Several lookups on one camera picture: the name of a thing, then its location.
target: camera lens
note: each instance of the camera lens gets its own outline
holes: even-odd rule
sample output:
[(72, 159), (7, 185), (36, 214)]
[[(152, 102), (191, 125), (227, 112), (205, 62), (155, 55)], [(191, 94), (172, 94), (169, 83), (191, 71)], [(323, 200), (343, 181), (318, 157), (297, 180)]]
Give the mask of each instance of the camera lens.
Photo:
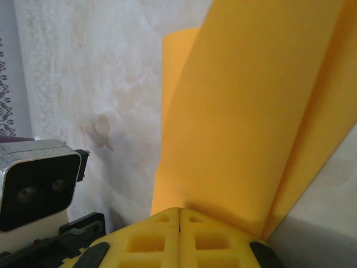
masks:
[(65, 181), (63, 179), (58, 179), (54, 181), (51, 188), (54, 192), (58, 193), (62, 191), (64, 187), (65, 187)]
[(36, 194), (36, 189), (34, 187), (25, 187), (17, 194), (17, 200), (20, 203), (29, 202)]

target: patterned fabric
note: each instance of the patterned fabric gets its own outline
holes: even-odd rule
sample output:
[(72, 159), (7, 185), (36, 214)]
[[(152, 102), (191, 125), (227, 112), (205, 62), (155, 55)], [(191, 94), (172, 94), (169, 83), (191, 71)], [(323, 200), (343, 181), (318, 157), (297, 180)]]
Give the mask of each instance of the patterned fabric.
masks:
[(14, 124), (14, 120), (11, 119), (12, 108), (9, 106), (11, 99), (6, 97), (6, 94), (9, 93), (9, 86), (6, 83), (6, 63), (2, 60), (4, 57), (2, 46), (3, 40), (1, 39), (0, 29), (0, 135), (15, 137), (15, 129), (11, 127)]

